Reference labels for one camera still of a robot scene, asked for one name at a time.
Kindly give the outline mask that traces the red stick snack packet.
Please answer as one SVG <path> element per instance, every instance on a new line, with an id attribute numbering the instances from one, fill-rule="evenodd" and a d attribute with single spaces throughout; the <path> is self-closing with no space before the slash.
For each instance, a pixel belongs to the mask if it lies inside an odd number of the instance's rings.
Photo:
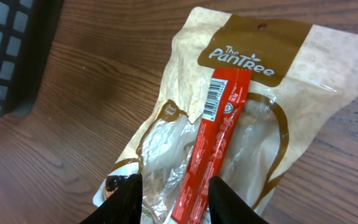
<path id="1" fill-rule="evenodd" d="M 245 106 L 251 75 L 249 69 L 215 69 L 191 159 L 167 223 L 201 222 L 208 206 L 209 179 L 221 170 Z"/>

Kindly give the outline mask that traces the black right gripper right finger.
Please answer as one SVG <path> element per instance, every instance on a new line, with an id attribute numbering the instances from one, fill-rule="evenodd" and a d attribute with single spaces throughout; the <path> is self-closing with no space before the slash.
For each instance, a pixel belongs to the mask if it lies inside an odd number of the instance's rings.
<path id="1" fill-rule="evenodd" d="M 209 180 L 208 203 L 212 224 L 268 224 L 218 176 Z"/>

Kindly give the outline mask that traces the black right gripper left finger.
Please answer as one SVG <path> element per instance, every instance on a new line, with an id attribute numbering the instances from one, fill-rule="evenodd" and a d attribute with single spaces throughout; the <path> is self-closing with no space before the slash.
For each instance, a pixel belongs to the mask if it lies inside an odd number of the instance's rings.
<path id="1" fill-rule="evenodd" d="M 110 175 L 104 193 L 108 198 L 80 224 L 140 224 L 142 215 L 142 176 Z"/>

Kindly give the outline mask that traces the beige snack pouch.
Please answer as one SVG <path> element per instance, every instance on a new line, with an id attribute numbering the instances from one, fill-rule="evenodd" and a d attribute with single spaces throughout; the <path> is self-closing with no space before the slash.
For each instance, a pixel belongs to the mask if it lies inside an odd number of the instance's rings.
<path id="1" fill-rule="evenodd" d="M 216 176 L 261 216 L 284 173 L 326 120 L 358 95 L 358 35 L 194 8 L 172 40 L 152 114 L 108 175 L 142 176 L 140 223 L 170 218 L 217 68 L 252 71 Z M 106 178 L 93 197 L 96 208 L 108 198 Z"/>

